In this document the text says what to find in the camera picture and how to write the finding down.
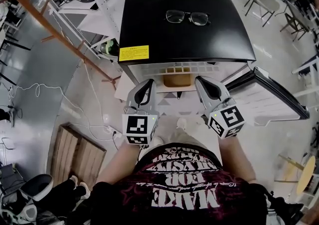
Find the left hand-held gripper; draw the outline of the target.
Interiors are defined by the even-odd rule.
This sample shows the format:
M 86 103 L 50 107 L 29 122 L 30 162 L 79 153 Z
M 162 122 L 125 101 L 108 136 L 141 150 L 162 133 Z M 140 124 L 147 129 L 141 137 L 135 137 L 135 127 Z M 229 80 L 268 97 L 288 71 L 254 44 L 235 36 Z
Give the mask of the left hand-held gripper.
M 122 115 L 123 135 L 131 145 L 150 145 L 158 127 L 157 89 L 153 79 L 135 86 L 127 96 Z

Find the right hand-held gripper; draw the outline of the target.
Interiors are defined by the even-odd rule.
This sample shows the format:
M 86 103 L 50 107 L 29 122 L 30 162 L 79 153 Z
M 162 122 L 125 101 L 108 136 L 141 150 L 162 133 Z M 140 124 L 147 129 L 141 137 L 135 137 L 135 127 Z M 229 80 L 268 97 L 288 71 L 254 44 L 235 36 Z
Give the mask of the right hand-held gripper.
M 195 78 L 197 94 L 204 105 L 205 123 L 220 139 L 236 136 L 245 124 L 233 97 L 219 81 L 208 76 Z M 218 100 L 218 105 L 213 107 L 212 100 Z

